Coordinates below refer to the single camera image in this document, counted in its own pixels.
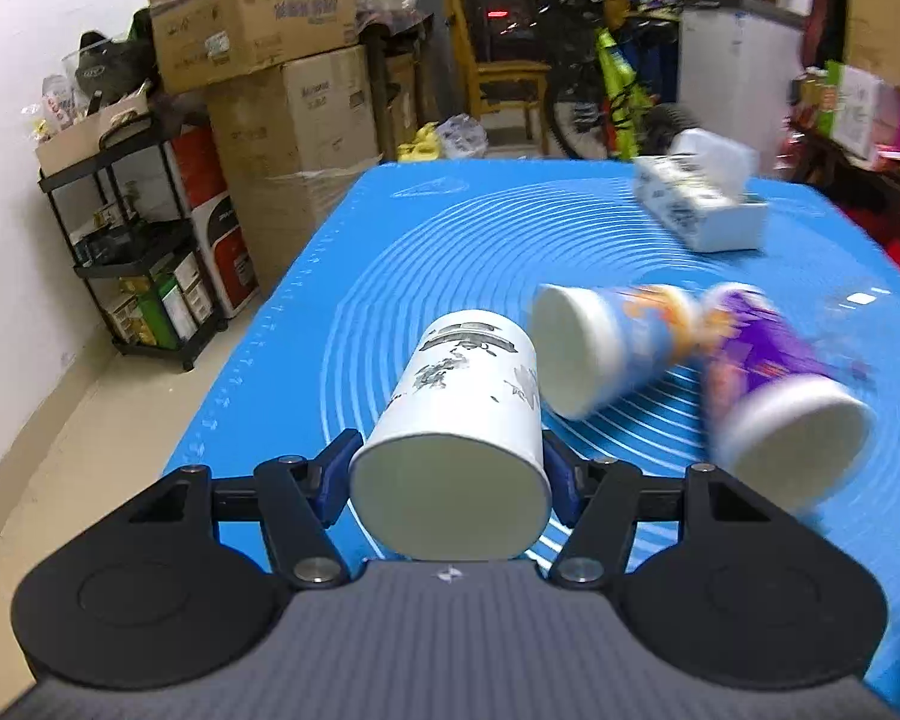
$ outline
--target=paper cup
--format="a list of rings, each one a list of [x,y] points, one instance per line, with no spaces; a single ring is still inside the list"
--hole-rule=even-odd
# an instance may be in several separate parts
[[[789,512],[832,490],[859,455],[871,413],[765,295],[746,284],[710,290],[701,352],[713,461]]]
[[[540,394],[582,419],[685,359],[697,336],[690,293],[667,284],[583,290],[543,285],[530,309]]]
[[[350,463],[350,495],[372,536],[420,560],[522,553],[547,525],[536,355],[499,314],[430,325]]]

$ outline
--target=black metal shelf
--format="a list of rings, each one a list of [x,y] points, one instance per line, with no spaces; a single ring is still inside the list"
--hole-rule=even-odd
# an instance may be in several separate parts
[[[178,349],[168,349],[164,346],[147,346],[146,343],[123,343],[113,341],[113,346],[122,355],[136,355],[137,357],[154,357],[158,360],[173,360],[183,365],[183,370],[193,370],[194,361],[210,343],[210,338],[216,333],[226,330],[226,319],[223,315],[214,311],[207,319],[197,327],[197,332],[190,336],[189,340]]]
[[[113,146],[108,146],[103,151],[94,154],[92,157],[74,163],[63,170],[58,170],[51,175],[41,175],[43,177],[39,181],[40,189],[43,191],[53,191],[74,181],[93,175],[95,172],[104,170],[113,165],[114,162],[121,160],[125,156],[136,151],[144,151],[145,148],[158,146],[168,139],[168,134],[160,124],[151,124],[141,132],[136,132],[130,137]]]
[[[193,231],[188,220],[152,221],[140,235],[146,236],[146,240],[144,252],[137,259],[110,265],[74,265],[74,273],[80,278],[144,276],[162,257],[192,240]]]
[[[118,133],[130,131],[132,127],[141,127],[144,121],[149,122],[146,129],[134,132],[130,137],[125,138],[125,140],[114,143],[113,146],[106,146],[106,143]],[[173,170],[170,168],[170,159],[167,156],[168,146],[166,145],[166,141],[172,137],[173,134],[168,132],[160,122],[153,119],[151,114],[141,114],[136,119],[122,122],[115,127],[111,127],[111,129],[101,137],[101,146],[103,146],[103,148],[101,148],[100,153],[88,159],[84,159],[82,162],[77,162],[76,165],[65,167],[64,170],[55,172],[53,175],[43,175],[41,170],[39,186],[46,194],[48,201],[50,201],[53,217],[56,219],[56,223],[60,228],[60,233],[63,234],[63,239],[70,250],[71,257],[73,257],[74,273],[83,280],[83,285],[86,287],[90,299],[93,300],[98,313],[106,326],[109,327],[110,334],[113,338],[113,346],[115,346],[121,354],[174,360],[183,366],[183,370],[192,370],[194,361],[197,360],[197,356],[203,351],[204,346],[207,346],[208,341],[210,341],[210,338],[213,338],[214,333],[226,330],[227,322],[223,317],[220,298],[218,297],[213,281],[210,278],[206,261],[204,261],[203,254],[197,243],[197,237],[194,235],[193,225],[189,218],[187,218],[184,202],[180,197],[180,192],[176,186],[175,177],[173,177]],[[176,211],[179,215],[179,218],[176,220],[153,221],[152,223],[143,225],[135,225],[130,221],[132,218],[132,208],[130,207],[130,204],[127,203],[125,196],[122,195],[120,183],[117,181],[114,170],[114,164],[136,151],[144,151],[145,148],[156,148],[159,152],[160,162],[163,164],[165,176],[170,184],[170,194],[173,196],[173,204],[175,204]],[[116,200],[116,207],[120,214],[122,224],[127,225],[127,228],[130,230],[130,250],[134,253],[135,257],[129,262],[113,263],[109,265],[82,264],[77,256],[77,250],[70,240],[70,233],[67,229],[67,225],[64,223],[63,216],[60,215],[60,209],[58,208],[56,198],[53,196],[53,192],[65,184],[70,184],[81,178],[93,176],[94,183],[97,186],[97,194],[100,196],[101,205],[106,205],[107,196],[103,191],[103,183],[101,183],[101,178],[98,175],[100,172],[106,174],[107,181],[110,184],[110,190]],[[188,251],[192,251],[194,255],[196,255],[200,279],[202,279],[210,302],[213,304],[213,312],[210,314],[210,317],[207,317],[207,320],[197,327],[197,332],[194,333],[194,336],[192,336],[189,341],[182,343],[181,338],[178,336],[178,332],[173,326],[173,319],[170,318],[166,306],[163,304],[163,301],[160,300],[159,309],[163,314],[163,319],[165,319],[168,327],[170,327],[173,337],[176,339],[176,342],[179,343],[178,348],[168,349],[159,346],[146,346],[143,343],[126,343],[117,332],[117,328],[114,327],[110,315],[106,309],[103,308],[103,305],[101,305],[100,299],[97,297],[96,290],[94,290],[93,287],[93,280],[99,278],[119,278],[120,276],[146,276],[146,279],[149,281],[149,288],[156,293],[158,292],[158,288],[156,281],[154,280],[154,275],[151,273],[152,268],[161,258],[185,245]]]

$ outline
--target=red appliance box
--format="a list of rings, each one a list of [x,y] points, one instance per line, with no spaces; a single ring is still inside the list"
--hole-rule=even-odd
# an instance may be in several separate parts
[[[210,127],[191,127],[170,141],[184,201],[223,312],[234,317],[257,292],[250,254],[233,210]]]

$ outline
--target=table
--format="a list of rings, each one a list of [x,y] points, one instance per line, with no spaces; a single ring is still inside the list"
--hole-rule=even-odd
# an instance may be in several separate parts
[[[890,627],[869,683],[900,709],[900,273],[816,191],[759,179],[751,191],[772,209],[764,250],[694,255],[635,204],[631,178],[628,165],[556,160],[367,172],[261,308],[168,467],[241,475],[278,455],[312,457],[344,427],[367,435],[427,324],[467,307],[525,322],[542,281],[691,290],[744,281],[806,336],[818,332],[828,298],[865,293],[874,301],[855,332],[871,381],[857,394],[874,408],[874,436],[866,464],[818,508],[814,526],[884,587]],[[648,473],[679,474],[706,454],[693,365],[585,422],[545,421],[584,456],[612,454]],[[349,509],[331,535],[351,566],[393,557]],[[221,538],[266,564],[255,526],[223,525]],[[532,556],[547,565],[565,538],[552,521]],[[675,538],[666,523],[641,525],[631,562]]]

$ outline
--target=tissue box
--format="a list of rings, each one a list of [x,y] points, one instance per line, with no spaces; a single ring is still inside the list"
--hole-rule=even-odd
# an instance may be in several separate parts
[[[634,194],[660,223],[699,252],[760,248],[767,204],[730,197],[689,156],[636,157]]]

